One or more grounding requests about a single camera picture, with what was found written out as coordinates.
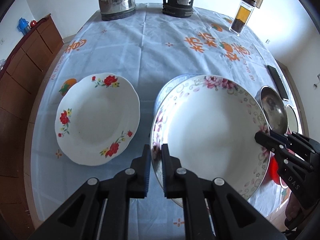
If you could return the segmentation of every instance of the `white wall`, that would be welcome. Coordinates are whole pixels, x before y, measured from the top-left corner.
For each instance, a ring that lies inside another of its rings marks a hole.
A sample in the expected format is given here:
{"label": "white wall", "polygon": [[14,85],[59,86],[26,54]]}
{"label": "white wall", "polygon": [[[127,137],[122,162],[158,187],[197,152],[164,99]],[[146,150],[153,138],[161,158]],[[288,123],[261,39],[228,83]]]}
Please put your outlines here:
{"label": "white wall", "polygon": [[78,32],[99,9],[98,0],[27,0],[36,20],[51,13],[62,38]]}
{"label": "white wall", "polygon": [[313,84],[319,82],[317,75],[320,74],[320,35],[315,27],[311,28],[311,33],[311,38],[292,59],[288,69],[301,97],[309,136],[320,141],[320,83],[317,89],[313,88]]}
{"label": "white wall", "polygon": [[4,43],[0,45],[0,59],[7,59],[23,37],[22,32],[17,30],[18,21],[21,17],[28,22],[34,20],[27,1],[15,0],[0,22],[0,40],[4,38]]}
{"label": "white wall", "polygon": [[[99,9],[98,0],[27,0],[36,20],[48,13],[63,38],[75,34]],[[158,2],[162,0],[136,0]],[[194,0],[195,7],[206,8],[233,17],[240,0]],[[313,23],[298,0],[263,0],[248,23],[265,42],[272,55],[285,65],[305,45]]]}

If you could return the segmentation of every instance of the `table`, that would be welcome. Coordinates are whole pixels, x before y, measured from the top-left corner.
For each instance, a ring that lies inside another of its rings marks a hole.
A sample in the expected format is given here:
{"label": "table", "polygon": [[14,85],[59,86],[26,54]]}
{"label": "table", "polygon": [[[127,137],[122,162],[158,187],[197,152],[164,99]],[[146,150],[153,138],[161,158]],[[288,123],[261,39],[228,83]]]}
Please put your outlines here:
{"label": "table", "polygon": [[[101,21],[97,11],[58,61],[43,94],[32,139],[32,189],[41,220],[88,178],[109,179],[142,154],[144,144],[149,143],[154,100],[162,86],[180,74],[220,75],[255,96],[263,85],[275,89],[267,70],[267,65],[274,66],[298,116],[278,64],[250,28],[237,37],[228,30],[231,19],[227,16],[194,8],[191,18],[181,19],[161,11],[161,4],[139,4],[134,16],[111,22]],[[68,84],[102,72],[121,75],[134,86],[141,103],[140,125],[118,157],[101,166],[78,165],[59,149],[54,131],[56,111]],[[283,194],[266,175],[249,202],[267,216],[279,206]],[[131,199],[129,239],[184,239],[183,223],[183,209],[164,198],[151,167],[148,197]]]}

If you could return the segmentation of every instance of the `blue bottle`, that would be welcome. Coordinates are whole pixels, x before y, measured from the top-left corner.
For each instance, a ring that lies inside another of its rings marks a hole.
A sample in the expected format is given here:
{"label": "blue bottle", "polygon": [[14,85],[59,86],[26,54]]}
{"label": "blue bottle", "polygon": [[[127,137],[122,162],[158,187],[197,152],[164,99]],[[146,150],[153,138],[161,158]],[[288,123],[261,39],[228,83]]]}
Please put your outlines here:
{"label": "blue bottle", "polygon": [[26,35],[31,29],[28,25],[28,21],[24,18],[19,19],[19,24],[17,26],[18,31],[22,32],[23,35]]}

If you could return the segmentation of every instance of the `jar lid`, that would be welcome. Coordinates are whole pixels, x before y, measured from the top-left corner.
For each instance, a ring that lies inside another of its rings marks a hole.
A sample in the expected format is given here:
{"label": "jar lid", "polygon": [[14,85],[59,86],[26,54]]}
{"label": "jar lid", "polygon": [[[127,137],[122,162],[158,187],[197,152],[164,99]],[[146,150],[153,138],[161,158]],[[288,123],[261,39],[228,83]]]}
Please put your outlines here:
{"label": "jar lid", "polygon": [[245,1],[246,3],[252,5],[252,6],[256,6],[256,1],[255,0],[242,0]]}

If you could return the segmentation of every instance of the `smartphone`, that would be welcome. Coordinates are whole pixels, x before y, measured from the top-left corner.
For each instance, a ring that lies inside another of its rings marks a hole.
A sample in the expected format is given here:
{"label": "smartphone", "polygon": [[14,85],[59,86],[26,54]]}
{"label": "smartphone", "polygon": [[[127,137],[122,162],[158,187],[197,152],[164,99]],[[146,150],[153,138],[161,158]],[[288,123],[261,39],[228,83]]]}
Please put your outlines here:
{"label": "smartphone", "polygon": [[271,74],[273,81],[276,84],[276,87],[278,89],[280,97],[282,98],[282,100],[289,101],[287,91],[285,91],[284,85],[283,85],[282,80],[278,74],[278,71],[270,65],[268,65],[267,68]]}

